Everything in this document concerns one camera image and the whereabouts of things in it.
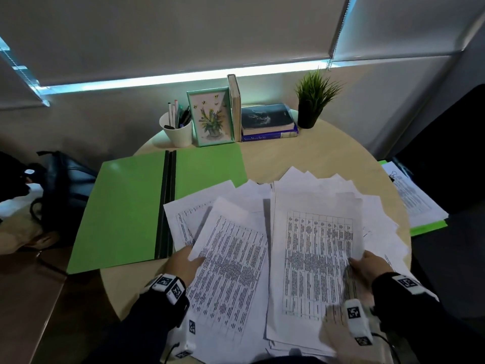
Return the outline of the small grey roller blind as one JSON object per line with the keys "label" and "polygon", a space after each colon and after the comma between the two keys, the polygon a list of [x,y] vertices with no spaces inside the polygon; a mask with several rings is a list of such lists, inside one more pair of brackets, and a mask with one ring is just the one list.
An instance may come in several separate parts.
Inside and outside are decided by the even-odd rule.
{"label": "small grey roller blind", "polygon": [[463,51],[485,22],[485,0],[350,0],[335,61]]}

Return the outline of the framed flower picture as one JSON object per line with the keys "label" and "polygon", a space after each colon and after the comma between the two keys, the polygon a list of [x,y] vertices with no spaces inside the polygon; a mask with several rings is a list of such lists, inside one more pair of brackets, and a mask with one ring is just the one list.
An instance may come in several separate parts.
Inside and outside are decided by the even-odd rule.
{"label": "framed flower picture", "polygon": [[228,87],[188,91],[187,98],[198,147],[235,142]]}

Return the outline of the person's right forearm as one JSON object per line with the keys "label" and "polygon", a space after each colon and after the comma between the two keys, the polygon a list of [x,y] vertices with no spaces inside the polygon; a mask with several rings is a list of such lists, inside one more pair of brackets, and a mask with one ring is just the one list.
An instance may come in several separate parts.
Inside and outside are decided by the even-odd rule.
{"label": "person's right forearm", "polygon": [[417,281],[387,272],[374,279],[372,293],[381,322],[408,341],[420,364],[485,364],[485,337]]}

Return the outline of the wide printed paper sheet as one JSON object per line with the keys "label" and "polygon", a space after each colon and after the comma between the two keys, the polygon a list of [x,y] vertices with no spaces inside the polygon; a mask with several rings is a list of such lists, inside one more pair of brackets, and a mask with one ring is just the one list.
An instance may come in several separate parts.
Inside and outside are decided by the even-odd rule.
{"label": "wide printed paper sheet", "polygon": [[359,296],[349,257],[363,254],[363,199],[275,191],[266,337],[337,356],[343,303]]}

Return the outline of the black plant pot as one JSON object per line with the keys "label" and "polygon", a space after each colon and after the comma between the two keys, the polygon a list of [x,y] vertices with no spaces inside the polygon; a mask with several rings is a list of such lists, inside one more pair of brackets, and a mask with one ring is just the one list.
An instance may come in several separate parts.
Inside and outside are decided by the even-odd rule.
{"label": "black plant pot", "polygon": [[322,113],[323,107],[312,106],[312,102],[308,100],[300,100],[298,105],[298,126],[303,129],[311,129],[314,127],[317,119]]}

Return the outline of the narrow printed paper sheet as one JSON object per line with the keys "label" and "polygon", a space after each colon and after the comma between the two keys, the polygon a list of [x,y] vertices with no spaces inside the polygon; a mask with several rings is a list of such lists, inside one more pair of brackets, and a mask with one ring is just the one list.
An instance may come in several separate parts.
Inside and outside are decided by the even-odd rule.
{"label": "narrow printed paper sheet", "polygon": [[193,356],[205,364],[248,364],[268,347],[264,339],[269,262],[262,198],[218,197],[189,259],[205,257],[188,298],[196,318]]}

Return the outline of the pile of white papers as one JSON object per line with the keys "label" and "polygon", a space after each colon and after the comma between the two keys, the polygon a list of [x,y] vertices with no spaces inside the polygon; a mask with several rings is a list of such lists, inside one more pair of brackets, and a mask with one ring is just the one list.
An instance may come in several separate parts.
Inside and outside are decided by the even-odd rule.
{"label": "pile of white papers", "polygon": [[[167,203],[164,209],[168,216],[168,224],[172,230],[172,236],[175,237],[176,250],[181,249],[185,245],[195,244],[204,220],[218,197],[223,197],[231,202],[239,199],[262,198],[268,237],[268,262],[270,272],[270,247],[274,220],[274,211],[271,210],[271,204],[273,202],[271,198],[274,192],[278,190],[295,193],[353,193],[355,197],[363,199],[363,248],[376,251],[378,255],[384,257],[391,257],[391,262],[394,262],[399,272],[407,273],[409,271],[402,261],[402,258],[408,253],[408,248],[397,236],[396,231],[398,226],[384,212],[379,196],[361,194],[352,181],[345,180],[338,174],[330,178],[315,178],[310,172],[302,173],[294,167],[289,168],[280,180],[273,183],[257,184],[256,182],[247,180],[242,185],[234,186],[228,180],[224,183],[197,191],[194,194],[187,195],[182,199]],[[355,299],[360,299],[364,306],[369,306],[372,301],[370,293],[365,290],[360,282],[357,281],[357,283],[361,291]],[[265,327],[264,339],[268,343],[266,354],[287,354],[291,349],[300,349],[304,355],[313,355],[319,359],[329,359],[331,364],[392,363],[391,350],[384,342],[376,340],[370,348],[359,348],[349,333],[346,320],[345,324],[347,328],[345,333],[348,333],[348,335],[345,335],[343,340],[337,345],[336,357],[325,356],[322,352],[315,349],[301,348],[270,341],[266,337]]]}

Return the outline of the black chair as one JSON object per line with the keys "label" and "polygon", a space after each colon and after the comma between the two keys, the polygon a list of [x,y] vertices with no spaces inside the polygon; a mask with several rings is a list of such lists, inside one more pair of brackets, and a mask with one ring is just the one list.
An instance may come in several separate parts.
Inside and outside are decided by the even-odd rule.
{"label": "black chair", "polygon": [[485,217],[485,84],[471,89],[391,159],[447,213]]}

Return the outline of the dark cover book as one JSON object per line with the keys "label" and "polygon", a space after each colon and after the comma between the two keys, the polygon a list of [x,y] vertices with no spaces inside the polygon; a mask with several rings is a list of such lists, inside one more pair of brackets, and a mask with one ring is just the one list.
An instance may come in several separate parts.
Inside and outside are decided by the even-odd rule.
{"label": "dark cover book", "polygon": [[287,105],[283,103],[251,106],[241,109],[243,135],[266,134],[293,130],[295,122]]}

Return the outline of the black bag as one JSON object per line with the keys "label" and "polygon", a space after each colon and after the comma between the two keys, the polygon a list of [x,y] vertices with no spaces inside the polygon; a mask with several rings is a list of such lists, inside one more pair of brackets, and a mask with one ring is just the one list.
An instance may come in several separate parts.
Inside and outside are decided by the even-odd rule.
{"label": "black bag", "polygon": [[40,182],[44,192],[31,203],[30,215],[43,232],[56,232],[61,245],[72,245],[99,173],[60,151],[37,155],[49,158]]}

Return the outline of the person's left hand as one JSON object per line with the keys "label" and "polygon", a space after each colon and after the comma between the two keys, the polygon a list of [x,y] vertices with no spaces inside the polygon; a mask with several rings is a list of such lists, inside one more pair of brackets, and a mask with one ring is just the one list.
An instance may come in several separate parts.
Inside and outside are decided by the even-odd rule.
{"label": "person's left hand", "polygon": [[197,273],[197,271],[189,270],[189,255],[191,251],[192,246],[187,245],[175,252],[163,265],[161,270],[164,274],[170,274],[180,278],[186,288],[190,286]]}

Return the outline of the beige cloth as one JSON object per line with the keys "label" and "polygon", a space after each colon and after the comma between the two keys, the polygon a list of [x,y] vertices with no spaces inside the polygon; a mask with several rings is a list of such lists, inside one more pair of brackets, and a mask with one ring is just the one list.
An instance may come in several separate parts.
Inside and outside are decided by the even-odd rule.
{"label": "beige cloth", "polygon": [[22,247],[47,249],[58,243],[58,232],[45,232],[33,219],[30,207],[23,207],[0,223],[0,256],[15,253]]}

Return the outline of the blue book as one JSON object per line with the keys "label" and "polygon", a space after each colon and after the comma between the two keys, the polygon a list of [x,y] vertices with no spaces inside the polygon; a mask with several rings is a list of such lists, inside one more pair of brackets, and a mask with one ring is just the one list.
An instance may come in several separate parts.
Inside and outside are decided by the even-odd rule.
{"label": "blue book", "polygon": [[294,125],[294,128],[291,130],[242,135],[241,141],[252,142],[252,141],[261,141],[261,140],[285,139],[285,138],[294,138],[294,137],[297,137],[298,135],[299,135],[298,127],[297,125]]}

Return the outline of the large grey roller blind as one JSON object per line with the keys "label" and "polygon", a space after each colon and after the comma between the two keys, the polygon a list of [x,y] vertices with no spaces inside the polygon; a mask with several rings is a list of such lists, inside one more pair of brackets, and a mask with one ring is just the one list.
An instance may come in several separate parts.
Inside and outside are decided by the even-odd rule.
{"label": "large grey roller blind", "polygon": [[40,85],[329,58],[348,0],[0,0]]}

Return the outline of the green artificial plant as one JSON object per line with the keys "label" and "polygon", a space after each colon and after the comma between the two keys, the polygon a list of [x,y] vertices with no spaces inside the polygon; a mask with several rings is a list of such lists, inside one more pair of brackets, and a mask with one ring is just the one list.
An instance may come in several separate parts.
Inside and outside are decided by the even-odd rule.
{"label": "green artificial plant", "polygon": [[330,79],[323,69],[307,72],[296,85],[299,105],[311,114],[319,115],[338,94],[343,84]]}

